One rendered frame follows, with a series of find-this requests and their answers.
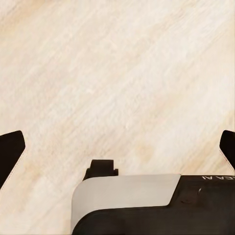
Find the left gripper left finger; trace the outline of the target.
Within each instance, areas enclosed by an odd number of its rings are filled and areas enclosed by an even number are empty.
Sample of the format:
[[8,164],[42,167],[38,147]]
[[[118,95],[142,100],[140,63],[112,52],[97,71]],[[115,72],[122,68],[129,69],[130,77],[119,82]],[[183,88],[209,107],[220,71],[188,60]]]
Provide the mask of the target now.
[[2,188],[24,150],[25,141],[21,130],[0,136],[0,188]]

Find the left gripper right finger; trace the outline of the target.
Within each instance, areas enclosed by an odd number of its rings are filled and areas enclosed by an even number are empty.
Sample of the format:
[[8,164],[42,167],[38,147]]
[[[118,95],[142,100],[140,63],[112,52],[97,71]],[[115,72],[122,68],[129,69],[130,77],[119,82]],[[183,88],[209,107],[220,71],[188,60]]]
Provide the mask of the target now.
[[235,132],[224,130],[219,147],[235,170]]

